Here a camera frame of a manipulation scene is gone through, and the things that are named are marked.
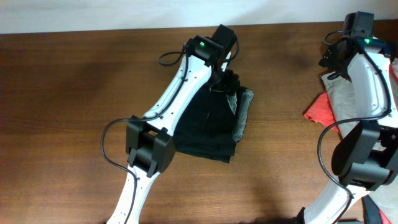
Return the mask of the black shorts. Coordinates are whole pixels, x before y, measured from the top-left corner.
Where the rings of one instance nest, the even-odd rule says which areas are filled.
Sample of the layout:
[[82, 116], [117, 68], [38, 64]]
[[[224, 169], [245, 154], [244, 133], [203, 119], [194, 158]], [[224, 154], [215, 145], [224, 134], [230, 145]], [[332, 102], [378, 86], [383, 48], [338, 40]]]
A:
[[233, 95], [202, 89], [174, 132], [177, 152], [229, 163], [242, 140], [254, 92], [244, 86]]

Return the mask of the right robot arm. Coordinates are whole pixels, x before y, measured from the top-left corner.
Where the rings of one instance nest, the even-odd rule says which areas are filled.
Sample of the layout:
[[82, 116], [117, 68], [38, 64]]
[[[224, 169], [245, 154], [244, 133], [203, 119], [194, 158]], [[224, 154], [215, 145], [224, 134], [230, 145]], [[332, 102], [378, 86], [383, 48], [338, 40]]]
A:
[[397, 107], [388, 68], [393, 48], [385, 40], [342, 37], [331, 45], [320, 63], [340, 65], [351, 80], [356, 114], [337, 119], [321, 133], [342, 124], [353, 124], [343, 135], [323, 168], [329, 183], [320, 196], [299, 215], [299, 223], [338, 223], [360, 199], [397, 177]]

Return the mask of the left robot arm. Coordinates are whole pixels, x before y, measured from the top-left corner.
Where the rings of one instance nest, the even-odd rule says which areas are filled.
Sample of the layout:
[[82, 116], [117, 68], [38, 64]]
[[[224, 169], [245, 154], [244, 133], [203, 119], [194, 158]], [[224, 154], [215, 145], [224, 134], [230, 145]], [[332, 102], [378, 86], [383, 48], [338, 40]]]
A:
[[128, 155], [127, 166], [106, 159], [127, 174], [108, 223], [138, 223], [152, 184], [174, 158], [175, 128], [200, 89], [236, 95], [239, 82], [227, 67], [235, 58], [231, 49], [238, 45], [234, 34], [190, 39], [178, 53], [178, 72], [156, 104], [142, 118], [116, 119], [105, 127], [107, 131], [114, 124], [126, 123]]

